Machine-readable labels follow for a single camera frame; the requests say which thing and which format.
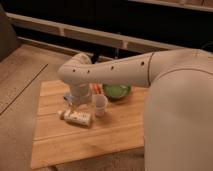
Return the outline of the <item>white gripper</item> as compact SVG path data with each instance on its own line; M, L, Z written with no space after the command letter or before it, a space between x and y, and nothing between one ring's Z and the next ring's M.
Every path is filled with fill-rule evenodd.
M92 102L92 92L88 84L70 86L71 110L75 111L79 106Z

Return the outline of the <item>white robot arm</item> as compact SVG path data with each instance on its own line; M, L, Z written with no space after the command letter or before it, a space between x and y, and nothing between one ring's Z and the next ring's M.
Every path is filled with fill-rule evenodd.
M58 75L76 104L91 83L146 87L145 171L213 171L213 53L187 48L97 64L79 53Z

